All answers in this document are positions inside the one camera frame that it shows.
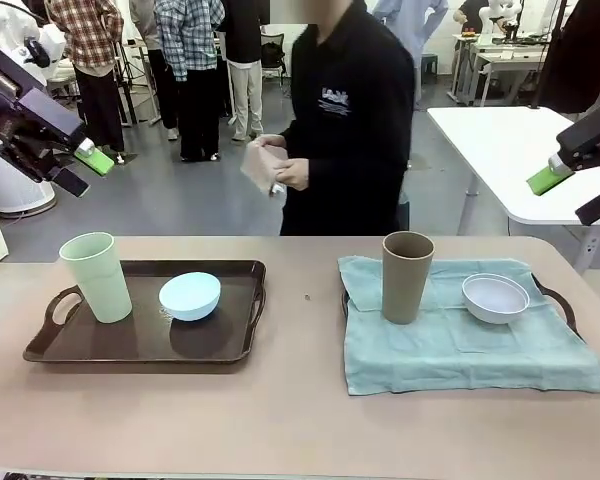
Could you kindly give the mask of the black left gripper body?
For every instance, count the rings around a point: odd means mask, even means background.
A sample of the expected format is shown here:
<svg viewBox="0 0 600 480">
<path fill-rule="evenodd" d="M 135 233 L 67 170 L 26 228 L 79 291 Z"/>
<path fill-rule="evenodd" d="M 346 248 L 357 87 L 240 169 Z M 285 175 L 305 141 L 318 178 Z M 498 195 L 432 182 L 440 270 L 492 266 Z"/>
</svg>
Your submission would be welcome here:
<svg viewBox="0 0 600 480">
<path fill-rule="evenodd" d="M 11 138 L 20 128 L 70 151 L 86 139 L 81 118 L 51 98 L 41 82 L 0 50 L 0 139 Z"/>
</svg>

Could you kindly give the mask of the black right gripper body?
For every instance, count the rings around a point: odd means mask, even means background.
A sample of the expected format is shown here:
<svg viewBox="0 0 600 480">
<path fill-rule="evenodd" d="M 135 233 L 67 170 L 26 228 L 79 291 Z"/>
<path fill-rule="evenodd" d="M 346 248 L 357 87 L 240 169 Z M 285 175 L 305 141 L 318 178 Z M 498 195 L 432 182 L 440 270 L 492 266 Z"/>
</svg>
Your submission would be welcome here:
<svg viewBox="0 0 600 480">
<path fill-rule="evenodd" d="M 557 156 L 570 170 L 600 167 L 600 107 L 556 137 Z"/>
</svg>

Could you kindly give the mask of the person's left hand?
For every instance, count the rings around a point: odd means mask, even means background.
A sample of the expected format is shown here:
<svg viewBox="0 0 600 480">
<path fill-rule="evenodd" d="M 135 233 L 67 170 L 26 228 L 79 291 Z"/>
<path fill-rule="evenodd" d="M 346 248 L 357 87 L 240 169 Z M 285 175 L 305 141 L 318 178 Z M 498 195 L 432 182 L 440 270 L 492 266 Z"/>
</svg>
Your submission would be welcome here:
<svg viewBox="0 0 600 480">
<path fill-rule="evenodd" d="M 276 169 L 276 182 L 297 191 L 304 191 L 309 187 L 309 160 L 293 158 L 284 160 Z"/>
</svg>

